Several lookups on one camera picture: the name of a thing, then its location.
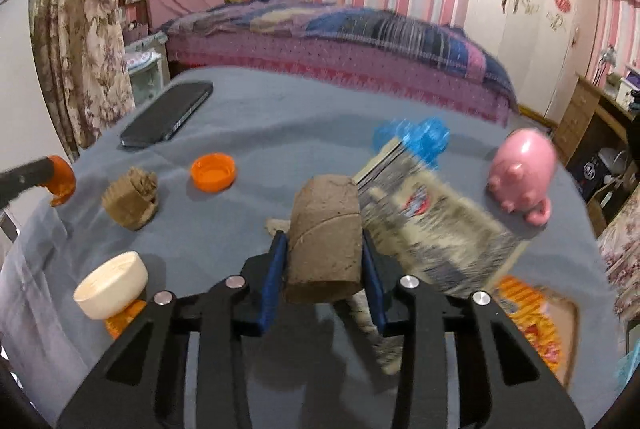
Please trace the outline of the orange bottle cap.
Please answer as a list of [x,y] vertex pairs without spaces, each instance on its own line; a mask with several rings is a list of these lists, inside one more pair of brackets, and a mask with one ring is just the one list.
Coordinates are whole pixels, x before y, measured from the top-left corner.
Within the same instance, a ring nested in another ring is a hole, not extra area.
[[235,161],[224,153],[209,153],[194,160],[190,174],[198,190],[218,193],[232,186],[236,178]]

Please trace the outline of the white bedside table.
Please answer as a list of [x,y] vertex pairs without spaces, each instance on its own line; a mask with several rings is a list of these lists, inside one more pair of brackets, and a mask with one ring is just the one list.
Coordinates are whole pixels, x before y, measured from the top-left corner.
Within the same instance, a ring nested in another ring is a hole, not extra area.
[[134,104],[143,105],[162,93],[170,80],[163,32],[146,36],[125,47],[125,60]]

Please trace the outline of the small orange cap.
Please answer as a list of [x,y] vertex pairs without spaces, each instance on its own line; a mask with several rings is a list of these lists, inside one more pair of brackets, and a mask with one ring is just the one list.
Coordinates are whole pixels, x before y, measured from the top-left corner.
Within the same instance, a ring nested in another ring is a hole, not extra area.
[[113,340],[116,340],[125,331],[145,306],[145,301],[137,299],[127,305],[124,310],[104,319],[106,331]]

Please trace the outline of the black smartphone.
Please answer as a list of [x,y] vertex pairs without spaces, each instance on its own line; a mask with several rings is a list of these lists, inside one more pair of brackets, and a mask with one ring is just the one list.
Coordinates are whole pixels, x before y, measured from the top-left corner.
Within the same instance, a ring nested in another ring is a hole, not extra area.
[[120,145],[141,150],[168,141],[213,91],[211,82],[181,82],[169,87],[132,119],[120,134]]

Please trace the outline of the brown cardboard tube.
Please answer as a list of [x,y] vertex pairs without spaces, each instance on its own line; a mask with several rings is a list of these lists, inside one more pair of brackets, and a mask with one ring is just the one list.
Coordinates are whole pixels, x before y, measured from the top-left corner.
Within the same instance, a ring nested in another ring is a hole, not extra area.
[[317,305],[361,290],[362,219],[352,178],[320,175],[297,192],[288,229],[284,297]]

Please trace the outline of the desk lamp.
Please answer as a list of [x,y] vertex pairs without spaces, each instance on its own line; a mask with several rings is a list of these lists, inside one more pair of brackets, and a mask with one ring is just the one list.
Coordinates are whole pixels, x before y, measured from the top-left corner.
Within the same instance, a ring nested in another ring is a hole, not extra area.
[[608,45],[600,54],[597,64],[597,71],[594,74],[593,83],[597,87],[601,87],[605,82],[606,74],[611,66],[616,65],[616,49],[613,45]]

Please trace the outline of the cream plastic lid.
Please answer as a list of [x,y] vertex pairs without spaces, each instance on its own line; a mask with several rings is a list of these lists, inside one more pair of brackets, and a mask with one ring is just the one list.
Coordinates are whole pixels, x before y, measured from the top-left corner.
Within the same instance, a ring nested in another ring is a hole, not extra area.
[[136,251],[104,262],[76,287],[73,299],[89,319],[104,321],[129,307],[148,284],[149,273]]

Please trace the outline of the blue plastic bag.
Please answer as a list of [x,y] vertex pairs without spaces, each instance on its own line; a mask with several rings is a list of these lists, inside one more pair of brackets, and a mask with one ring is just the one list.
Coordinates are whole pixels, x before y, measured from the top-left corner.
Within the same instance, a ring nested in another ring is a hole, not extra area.
[[378,126],[372,137],[372,148],[382,149],[390,140],[398,139],[413,155],[431,169],[438,168],[438,157],[449,144],[449,128],[436,117],[413,123],[408,119],[394,119]]

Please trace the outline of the white wardrobe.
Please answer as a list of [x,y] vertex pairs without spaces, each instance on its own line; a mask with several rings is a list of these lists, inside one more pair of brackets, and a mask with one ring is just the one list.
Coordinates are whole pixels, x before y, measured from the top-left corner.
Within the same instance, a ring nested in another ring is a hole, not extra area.
[[596,36],[598,0],[469,0],[465,33],[508,73],[518,104],[559,122]]

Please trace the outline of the orange snack wrapper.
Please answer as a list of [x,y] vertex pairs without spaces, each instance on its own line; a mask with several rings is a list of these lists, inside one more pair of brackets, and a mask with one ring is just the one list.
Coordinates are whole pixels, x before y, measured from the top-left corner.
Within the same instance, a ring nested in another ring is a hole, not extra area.
[[562,339],[548,310],[546,296],[517,277],[500,279],[497,300],[518,330],[551,371],[562,363]]

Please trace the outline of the black box under desk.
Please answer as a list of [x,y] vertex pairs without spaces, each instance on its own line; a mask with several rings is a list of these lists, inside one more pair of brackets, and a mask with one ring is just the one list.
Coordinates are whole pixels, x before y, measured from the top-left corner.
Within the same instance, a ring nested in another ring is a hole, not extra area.
[[597,153],[578,162],[570,169],[576,188],[586,203],[597,190],[604,186],[605,178],[612,176],[612,166],[610,156]]

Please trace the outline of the pink pig mug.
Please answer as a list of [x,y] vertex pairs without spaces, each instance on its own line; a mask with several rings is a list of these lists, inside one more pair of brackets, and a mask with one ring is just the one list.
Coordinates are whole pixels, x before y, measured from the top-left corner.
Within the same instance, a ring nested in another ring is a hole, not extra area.
[[535,128],[512,131],[498,147],[491,162],[487,189],[507,214],[521,212],[534,227],[544,227],[552,212],[548,196],[554,178],[555,148]]

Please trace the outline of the brown phone case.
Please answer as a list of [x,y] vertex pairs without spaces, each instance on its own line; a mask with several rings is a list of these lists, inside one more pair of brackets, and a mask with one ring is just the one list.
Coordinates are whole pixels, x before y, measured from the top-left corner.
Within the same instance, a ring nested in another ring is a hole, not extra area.
[[535,345],[538,354],[567,389],[574,374],[577,355],[579,310],[574,303],[546,287],[536,287],[541,296],[542,327]]

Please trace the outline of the wooden desk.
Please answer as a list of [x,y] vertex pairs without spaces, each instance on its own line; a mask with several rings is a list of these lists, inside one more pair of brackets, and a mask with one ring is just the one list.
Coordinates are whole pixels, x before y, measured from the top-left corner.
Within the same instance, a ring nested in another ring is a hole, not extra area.
[[627,142],[627,127],[631,122],[632,116],[620,104],[579,76],[559,126],[553,132],[552,141],[561,164],[570,173],[575,164],[594,154],[610,156],[612,176],[605,178],[602,188],[613,183],[618,190],[622,186],[620,179],[632,165]]

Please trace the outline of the crumpled brown cardboard piece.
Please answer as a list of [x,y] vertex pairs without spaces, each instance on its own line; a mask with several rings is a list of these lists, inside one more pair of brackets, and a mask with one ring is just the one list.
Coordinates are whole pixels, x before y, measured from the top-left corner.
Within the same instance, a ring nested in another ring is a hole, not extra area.
[[131,167],[108,186],[101,201],[107,215],[121,227],[140,230],[158,209],[157,175]]

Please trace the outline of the left floral curtain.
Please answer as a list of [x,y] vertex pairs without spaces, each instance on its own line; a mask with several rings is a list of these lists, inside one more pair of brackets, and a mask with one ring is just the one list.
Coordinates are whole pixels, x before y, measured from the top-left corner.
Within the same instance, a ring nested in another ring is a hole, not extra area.
[[35,0],[30,17],[44,104],[77,160],[134,109],[118,0]]

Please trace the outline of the grey table cloth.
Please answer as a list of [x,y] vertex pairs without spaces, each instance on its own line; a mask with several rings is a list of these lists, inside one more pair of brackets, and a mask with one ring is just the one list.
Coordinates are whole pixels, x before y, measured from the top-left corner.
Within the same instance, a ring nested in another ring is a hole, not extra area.
[[[512,267],[530,285],[548,287],[579,311],[570,395],[588,427],[616,397],[617,321],[613,290],[570,174],[555,171],[552,217],[544,230],[503,215],[485,193],[488,166],[508,130],[473,117],[363,93],[312,79],[242,68],[202,68],[175,83],[210,80],[213,95],[169,142],[129,152],[107,130],[83,152],[77,189],[63,206],[47,198],[32,214],[1,270],[1,341],[28,397],[52,426],[111,345],[102,323],[82,313],[73,292],[104,261],[128,250],[149,271],[149,293],[178,297],[209,290],[270,245],[268,218],[288,218],[294,196],[315,175],[356,175],[373,156],[372,137],[390,119],[439,117],[450,130],[439,175],[531,239]],[[219,194],[194,189],[193,160],[231,155],[238,176]],[[157,174],[160,208],[138,232],[104,212],[101,195],[129,167]],[[389,428],[395,377],[376,367],[367,338],[329,305],[281,303],[264,338],[244,342],[254,428]]]

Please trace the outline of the bed with purple bedding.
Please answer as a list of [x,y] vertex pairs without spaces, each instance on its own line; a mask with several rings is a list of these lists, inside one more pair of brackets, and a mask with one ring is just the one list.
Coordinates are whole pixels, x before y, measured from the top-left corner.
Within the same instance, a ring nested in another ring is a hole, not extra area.
[[381,92],[503,125],[518,108],[501,63],[459,27],[306,0],[146,0],[170,63],[239,66]]

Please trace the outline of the grey paper box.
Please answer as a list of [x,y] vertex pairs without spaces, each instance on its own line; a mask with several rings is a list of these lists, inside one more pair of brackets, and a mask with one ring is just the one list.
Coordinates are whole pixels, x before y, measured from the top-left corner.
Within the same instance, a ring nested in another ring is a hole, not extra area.
[[362,224],[378,252],[447,295],[466,297],[494,286],[528,245],[397,138],[355,181]]

